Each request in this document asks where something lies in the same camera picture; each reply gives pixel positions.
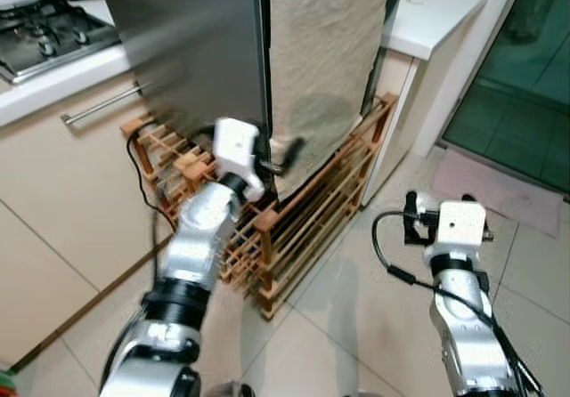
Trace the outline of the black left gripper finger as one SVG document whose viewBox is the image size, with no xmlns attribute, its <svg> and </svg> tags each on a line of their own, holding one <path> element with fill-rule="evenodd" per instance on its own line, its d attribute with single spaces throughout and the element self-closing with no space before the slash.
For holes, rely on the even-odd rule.
<svg viewBox="0 0 570 397">
<path fill-rule="evenodd" d="M 272 160 L 273 176 L 284 176 L 297 163 L 300 152 L 306 145 L 305 138 L 294 137 L 289 138 L 286 143 L 282 143 L 282 153 L 279 157 Z"/>
</svg>

